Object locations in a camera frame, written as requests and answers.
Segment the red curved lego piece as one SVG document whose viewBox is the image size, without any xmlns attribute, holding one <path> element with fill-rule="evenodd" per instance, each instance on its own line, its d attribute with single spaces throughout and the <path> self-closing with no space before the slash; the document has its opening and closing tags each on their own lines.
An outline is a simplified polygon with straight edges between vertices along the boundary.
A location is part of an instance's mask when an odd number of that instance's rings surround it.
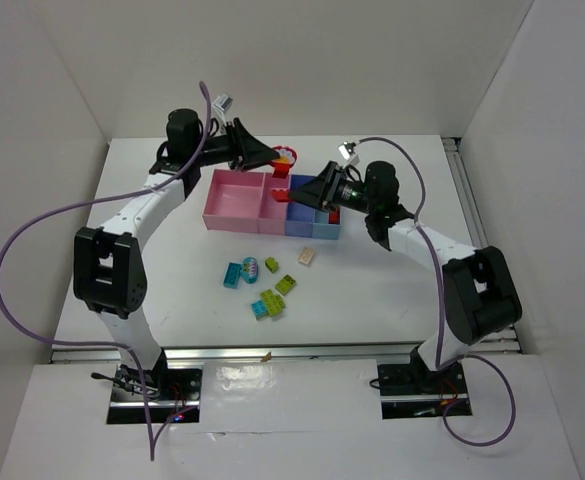
<svg viewBox="0 0 585 480">
<path fill-rule="evenodd" d="M 292 198 L 289 195 L 288 189 L 272 189 L 270 191 L 272 199 L 277 203 L 290 203 Z"/>
</svg>

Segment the red lego brick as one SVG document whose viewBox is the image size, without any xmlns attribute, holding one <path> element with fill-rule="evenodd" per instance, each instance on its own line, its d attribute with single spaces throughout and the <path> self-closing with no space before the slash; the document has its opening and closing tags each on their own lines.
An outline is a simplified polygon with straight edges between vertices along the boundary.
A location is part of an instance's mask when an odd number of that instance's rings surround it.
<svg viewBox="0 0 585 480">
<path fill-rule="evenodd" d="M 328 223 L 338 225 L 340 223 L 340 211 L 333 210 L 328 213 Z"/>
</svg>

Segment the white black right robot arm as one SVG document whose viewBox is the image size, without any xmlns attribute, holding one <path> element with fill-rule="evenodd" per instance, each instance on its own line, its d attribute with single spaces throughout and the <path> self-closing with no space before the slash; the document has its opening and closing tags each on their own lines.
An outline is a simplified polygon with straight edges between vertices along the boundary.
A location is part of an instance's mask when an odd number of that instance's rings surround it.
<svg viewBox="0 0 585 480">
<path fill-rule="evenodd" d="M 502 251 L 459 243 L 424 226 L 399 199 L 393 165 L 375 161 L 361 180 L 334 162 L 287 193 L 289 201 L 322 211 L 346 208 L 365 216 L 369 237 L 435 274 L 439 320 L 436 333 L 415 347 L 398 384 L 427 389 L 469 348 L 518 322 L 522 305 Z"/>
</svg>

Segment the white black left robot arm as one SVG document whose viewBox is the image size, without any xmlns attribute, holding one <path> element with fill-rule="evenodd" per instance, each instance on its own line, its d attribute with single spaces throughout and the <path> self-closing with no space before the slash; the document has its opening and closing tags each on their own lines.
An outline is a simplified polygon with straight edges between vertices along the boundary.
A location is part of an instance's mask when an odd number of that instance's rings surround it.
<svg viewBox="0 0 585 480">
<path fill-rule="evenodd" d="M 168 116 L 167 139 L 149 170 L 142 193 L 102 225 L 74 237 L 73 293 L 109 331 L 121 355 L 124 382 L 163 391 L 167 358 L 143 312 L 148 281 L 142 251 L 168 215 L 185 202 L 206 166 L 226 163 L 233 171 L 271 164 L 278 152 L 252 136 L 240 120 L 211 134 L 215 120 L 191 109 Z"/>
</svg>

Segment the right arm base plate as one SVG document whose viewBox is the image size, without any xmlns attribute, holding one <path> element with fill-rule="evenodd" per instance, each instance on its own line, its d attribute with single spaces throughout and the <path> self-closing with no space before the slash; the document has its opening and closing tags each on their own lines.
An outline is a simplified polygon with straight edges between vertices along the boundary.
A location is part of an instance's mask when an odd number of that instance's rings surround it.
<svg viewBox="0 0 585 480">
<path fill-rule="evenodd" d="M 377 377 L 368 382 L 379 392 L 384 420 L 471 416 L 472 407 L 459 364 L 418 383 L 407 364 L 379 364 Z"/>
</svg>

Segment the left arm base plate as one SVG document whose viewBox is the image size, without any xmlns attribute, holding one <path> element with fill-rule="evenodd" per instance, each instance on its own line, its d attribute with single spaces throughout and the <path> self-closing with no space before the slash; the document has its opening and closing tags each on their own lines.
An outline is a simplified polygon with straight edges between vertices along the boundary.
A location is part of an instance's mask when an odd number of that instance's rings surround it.
<svg viewBox="0 0 585 480">
<path fill-rule="evenodd" d="M 203 369 L 177 368 L 167 371 L 167 385 L 161 390 L 148 388 L 150 418 L 153 424 L 162 424 L 173 416 L 171 423 L 198 423 Z M 132 425 L 145 422 L 141 386 L 125 382 L 121 369 L 115 374 L 93 372 L 93 380 L 109 382 L 111 395 L 106 423 Z"/>
</svg>

